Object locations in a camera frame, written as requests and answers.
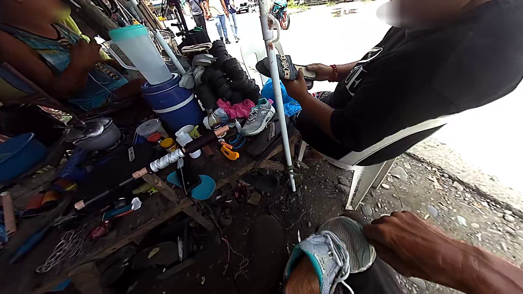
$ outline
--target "pink cloth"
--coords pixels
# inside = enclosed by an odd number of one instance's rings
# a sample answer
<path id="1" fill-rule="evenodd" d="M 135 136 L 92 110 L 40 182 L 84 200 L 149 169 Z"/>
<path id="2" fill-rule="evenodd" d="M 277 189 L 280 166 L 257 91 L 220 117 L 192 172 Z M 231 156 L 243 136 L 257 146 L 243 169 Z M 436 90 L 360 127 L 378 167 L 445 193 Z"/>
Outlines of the pink cloth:
<path id="1" fill-rule="evenodd" d="M 254 105 L 254 102 L 252 102 L 250 99 L 245 99 L 242 103 L 238 103 L 235 105 L 231 105 L 229 101 L 218 99 L 216 104 L 218 105 L 218 107 L 223 109 L 231 119 L 249 118 L 249 113 L 251 112 L 251 109 L 256 106 Z"/>

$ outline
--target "blue scissors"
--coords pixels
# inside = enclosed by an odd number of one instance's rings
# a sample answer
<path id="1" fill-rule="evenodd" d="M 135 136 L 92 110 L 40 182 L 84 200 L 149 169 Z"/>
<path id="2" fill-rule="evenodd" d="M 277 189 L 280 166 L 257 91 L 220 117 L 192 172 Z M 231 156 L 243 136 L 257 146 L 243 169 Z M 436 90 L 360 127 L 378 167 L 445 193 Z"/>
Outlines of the blue scissors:
<path id="1" fill-rule="evenodd" d="M 232 146 L 233 149 L 238 149 L 241 146 L 243 146 L 243 144 L 245 144 L 246 141 L 247 138 L 242 133 L 238 133 L 236 136 L 229 139 L 229 144 Z"/>

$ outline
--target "tire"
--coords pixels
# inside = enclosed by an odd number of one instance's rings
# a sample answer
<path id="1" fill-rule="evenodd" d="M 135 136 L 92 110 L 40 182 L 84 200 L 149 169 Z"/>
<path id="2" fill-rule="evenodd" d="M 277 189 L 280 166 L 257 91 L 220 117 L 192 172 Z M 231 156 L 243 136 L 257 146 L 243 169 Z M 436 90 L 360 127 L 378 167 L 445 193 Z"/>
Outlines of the tire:
<path id="1" fill-rule="evenodd" d="M 281 29 L 288 30 L 290 25 L 291 25 L 291 18 L 287 14 L 287 11 L 284 11 L 281 14 L 281 19 L 280 19 Z"/>

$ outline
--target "blue plastic bag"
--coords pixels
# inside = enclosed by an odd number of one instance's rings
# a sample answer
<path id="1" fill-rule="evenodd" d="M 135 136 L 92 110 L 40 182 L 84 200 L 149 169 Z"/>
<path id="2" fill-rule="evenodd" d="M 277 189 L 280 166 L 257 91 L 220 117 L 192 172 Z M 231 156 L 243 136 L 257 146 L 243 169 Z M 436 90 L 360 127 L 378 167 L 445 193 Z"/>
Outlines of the blue plastic bag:
<path id="1" fill-rule="evenodd" d="M 301 106 L 300 104 L 292 99 L 288 94 L 287 90 L 285 90 L 285 86 L 280 81 L 280 88 L 281 88 L 281 97 L 283 98 L 283 109 L 285 111 L 286 116 L 293 116 L 300 112 Z M 265 85 L 263 86 L 263 89 L 261 89 L 261 97 L 272 99 L 272 101 L 276 101 L 274 99 L 274 90 L 272 88 L 272 79 L 269 79 Z"/>

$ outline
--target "white bottle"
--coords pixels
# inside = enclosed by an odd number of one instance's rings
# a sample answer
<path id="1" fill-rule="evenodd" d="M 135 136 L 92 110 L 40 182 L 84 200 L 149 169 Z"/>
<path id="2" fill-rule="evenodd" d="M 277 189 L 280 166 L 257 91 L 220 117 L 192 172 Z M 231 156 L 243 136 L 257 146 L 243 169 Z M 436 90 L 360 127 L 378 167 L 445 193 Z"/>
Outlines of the white bottle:
<path id="1" fill-rule="evenodd" d="M 180 146 L 184 147 L 190 141 L 192 141 L 192 138 L 191 138 L 191 136 L 189 136 L 189 134 L 184 133 L 181 130 L 176 132 L 176 142 L 178 142 L 178 144 L 180 144 Z M 189 154 L 189 156 L 191 156 L 191 158 L 197 158 L 200 155 L 201 155 L 201 149 Z"/>

